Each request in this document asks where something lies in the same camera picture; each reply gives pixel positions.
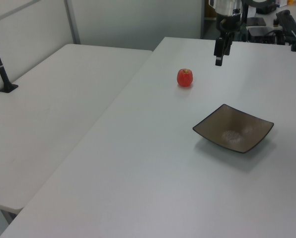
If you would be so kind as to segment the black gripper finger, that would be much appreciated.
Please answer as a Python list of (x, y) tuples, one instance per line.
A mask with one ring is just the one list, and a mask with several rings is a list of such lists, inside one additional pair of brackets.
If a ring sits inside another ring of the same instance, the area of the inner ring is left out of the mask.
[(223, 54), (225, 56), (228, 56), (230, 54), (230, 48), (232, 45), (232, 33), (226, 33), (225, 37), (224, 37), (224, 50), (223, 50)]
[(224, 55), (224, 39), (217, 38), (215, 42), (214, 56), (216, 57), (216, 66), (222, 65), (222, 59)]

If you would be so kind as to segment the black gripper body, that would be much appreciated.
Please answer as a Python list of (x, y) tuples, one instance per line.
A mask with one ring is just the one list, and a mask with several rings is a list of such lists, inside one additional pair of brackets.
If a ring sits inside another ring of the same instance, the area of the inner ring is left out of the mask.
[(221, 33), (233, 32), (239, 28), (241, 15), (222, 15), (217, 13), (216, 29)]

